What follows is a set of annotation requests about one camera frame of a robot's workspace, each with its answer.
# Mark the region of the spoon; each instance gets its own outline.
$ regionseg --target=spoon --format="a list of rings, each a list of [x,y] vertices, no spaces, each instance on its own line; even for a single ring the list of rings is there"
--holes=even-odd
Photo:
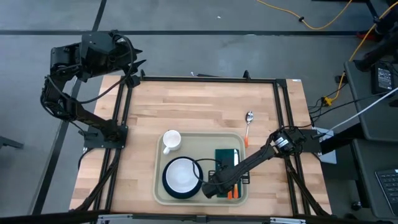
[[[252,111],[249,111],[249,112],[246,114],[246,123],[247,123],[247,125],[246,125],[246,135],[245,135],[245,137],[244,137],[244,145],[245,145],[246,147],[249,147],[249,139],[248,139],[249,124],[253,121],[253,119],[254,119],[253,112],[252,112]]]

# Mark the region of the mug handle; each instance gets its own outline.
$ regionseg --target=mug handle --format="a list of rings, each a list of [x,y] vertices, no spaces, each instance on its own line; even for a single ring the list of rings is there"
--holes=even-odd
[[[163,150],[163,154],[167,155],[170,152],[170,148],[166,146],[166,148]]]

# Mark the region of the beige tray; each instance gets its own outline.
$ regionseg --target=beige tray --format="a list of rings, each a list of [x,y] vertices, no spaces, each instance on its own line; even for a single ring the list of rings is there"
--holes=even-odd
[[[162,174],[164,167],[172,159],[180,156],[187,156],[192,159],[215,158],[215,149],[238,149],[240,160],[246,158],[243,139],[235,133],[180,133],[182,146],[177,151],[171,151],[168,155],[163,154],[165,145],[163,136],[157,142],[154,178],[154,197],[162,205],[193,205],[193,206],[240,206],[248,199],[248,186],[241,187],[241,198],[228,200],[213,196],[206,198],[201,190],[191,198],[176,199],[170,196],[163,187]],[[208,171],[215,169],[214,161],[198,162],[203,170],[204,180],[208,180]]]

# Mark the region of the gray floor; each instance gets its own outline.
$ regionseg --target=gray floor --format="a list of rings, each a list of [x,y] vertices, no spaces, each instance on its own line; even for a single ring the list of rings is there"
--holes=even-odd
[[[305,16],[313,26],[326,24],[345,5],[343,2],[311,0],[268,1]],[[386,5],[373,1],[378,13]],[[2,0],[0,29],[90,30],[100,0],[44,1]],[[365,4],[352,4],[327,30],[363,30],[372,17]],[[269,9],[256,1],[220,0],[108,0],[100,30],[308,30],[284,12]],[[359,44],[354,37],[278,36],[130,36],[134,46],[144,51],[142,66],[148,75],[205,73],[241,77],[299,78],[308,105],[336,89],[334,76]],[[25,215],[30,211],[39,179],[49,157],[59,121],[40,107],[44,76],[49,72],[52,47],[78,42],[73,35],[0,35],[0,136],[23,142],[23,150],[0,150],[0,217]],[[357,57],[372,47],[366,43]],[[98,94],[101,77],[82,84],[79,99]],[[352,100],[346,87],[338,100]],[[89,110],[95,104],[86,105]],[[317,126],[330,128],[355,112],[353,106],[322,117]],[[44,212],[68,210],[77,174],[82,138],[71,126],[58,162]],[[333,213],[352,212],[349,204],[357,199],[354,185],[326,178]],[[356,213],[372,218],[368,210]]]

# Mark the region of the wooden table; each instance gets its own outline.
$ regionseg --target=wooden table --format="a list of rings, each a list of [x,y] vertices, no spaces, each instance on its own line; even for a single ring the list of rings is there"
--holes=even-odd
[[[119,76],[104,76],[100,92],[119,79]],[[287,80],[287,86],[295,125],[309,124],[301,81]],[[117,92],[118,88],[115,88],[98,100],[95,114],[111,119]],[[284,121],[287,123],[282,90],[279,92]],[[268,135],[279,127],[272,85],[141,82],[132,92],[127,121],[129,134],[119,164],[112,212],[291,216],[285,165],[278,158],[263,162],[250,171],[249,198],[240,207],[165,206],[157,203],[152,194],[156,142],[163,133],[168,129],[176,129],[227,131],[243,136],[246,130],[244,115],[249,110],[254,113],[254,121],[250,124],[247,156],[259,150]],[[103,154],[104,149],[95,149],[82,160],[70,208],[79,206],[97,184]],[[319,161],[309,153],[303,153],[301,158],[306,186],[323,209],[331,212]],[[104,207],[106,191],[103,192],[101,207]],[[297,186],[296,195],[299,211],[303,213]]]

